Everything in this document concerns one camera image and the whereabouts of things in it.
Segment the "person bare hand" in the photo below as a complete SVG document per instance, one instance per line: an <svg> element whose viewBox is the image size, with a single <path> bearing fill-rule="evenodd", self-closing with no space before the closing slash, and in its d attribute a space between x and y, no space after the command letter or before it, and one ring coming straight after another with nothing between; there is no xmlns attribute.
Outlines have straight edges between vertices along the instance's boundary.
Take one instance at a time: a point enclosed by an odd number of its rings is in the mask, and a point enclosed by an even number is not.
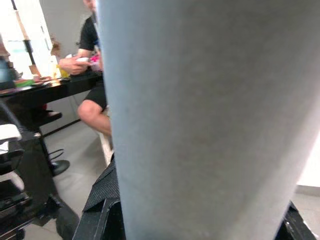
<svg viewBox="0 0 320 240"><path fill-rule="evenodd" d="M70 58L63 58L59 61L59 67L70 75L78 75L87 69L85 62L78 61L77 56Z"/></svg>

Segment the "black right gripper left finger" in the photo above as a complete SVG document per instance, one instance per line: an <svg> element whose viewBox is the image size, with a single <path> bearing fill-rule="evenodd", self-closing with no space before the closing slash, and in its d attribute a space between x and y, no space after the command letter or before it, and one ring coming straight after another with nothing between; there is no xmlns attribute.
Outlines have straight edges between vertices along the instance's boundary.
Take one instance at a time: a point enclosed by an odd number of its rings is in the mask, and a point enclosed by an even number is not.
<svg viewBox="0 0 320 240"><path fill-rule="evenodd" d="M74 240L124 240L115 157L92 185Z"/></svg>

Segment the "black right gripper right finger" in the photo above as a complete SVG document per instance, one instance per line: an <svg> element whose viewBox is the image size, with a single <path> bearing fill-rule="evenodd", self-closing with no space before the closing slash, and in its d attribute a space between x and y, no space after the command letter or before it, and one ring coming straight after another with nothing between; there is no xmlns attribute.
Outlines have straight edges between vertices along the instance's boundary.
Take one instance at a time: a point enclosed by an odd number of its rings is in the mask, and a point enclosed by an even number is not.
<svg viewBox="0 0 320 240"><path fill-rule="evenodd" d="M275 240L316 240L317 236L310 230L300 212L291 201Z"/></svg>

